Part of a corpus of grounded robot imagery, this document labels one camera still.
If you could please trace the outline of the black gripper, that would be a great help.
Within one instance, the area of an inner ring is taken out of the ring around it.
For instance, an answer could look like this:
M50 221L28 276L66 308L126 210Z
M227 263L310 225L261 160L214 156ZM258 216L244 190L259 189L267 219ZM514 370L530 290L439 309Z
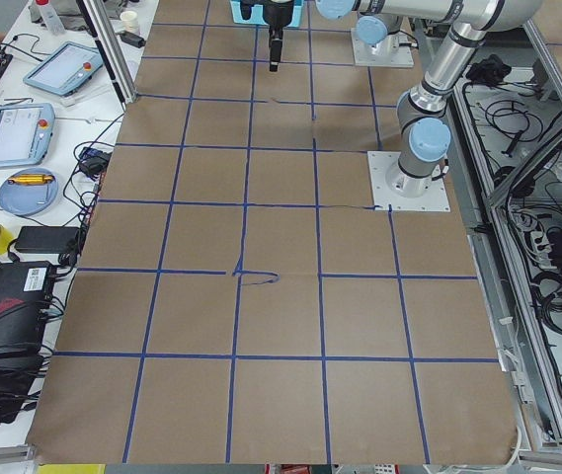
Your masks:
M240 0L239 14L245 23L267 25L269 28L269 70L277 72L281 63L283 28L292 22L292 0Z

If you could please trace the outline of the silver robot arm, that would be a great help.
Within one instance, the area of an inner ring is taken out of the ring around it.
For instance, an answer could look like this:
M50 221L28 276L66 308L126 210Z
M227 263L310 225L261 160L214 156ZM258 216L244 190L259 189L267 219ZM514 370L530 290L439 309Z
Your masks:
M446 156L451 132L441 120L446 100L489 32L504 32L533 17L537 0L488 1L318 1L320 15L340 19L352 11L391 14L450 24L449 31L419 84L397 104L402 149L386 172L386 185L398 196L418 198Z
M283 31L292 20L294 1L238 1L241 18L249 22L255 7L261 7L262 21L269 32L269 70L277 72L281 63ZM399 32L401 17L386 20L384 1L316 1L319 14L328 20L338 20L350 12L358 12L356 35L364 43L377 46Z

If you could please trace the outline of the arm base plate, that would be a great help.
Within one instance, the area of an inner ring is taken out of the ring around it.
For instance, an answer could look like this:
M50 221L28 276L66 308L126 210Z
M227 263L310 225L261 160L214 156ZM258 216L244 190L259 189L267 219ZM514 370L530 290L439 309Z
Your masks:
M362 41L356 32L351 29L351 39L356 66L387 67L387 68L413 68L414 59L409 38L399 32L389 35L377 45L370 45Z
M439 164L430 176L412 178L399 167L399 152L368 151L373 207L383 211L450 212Z

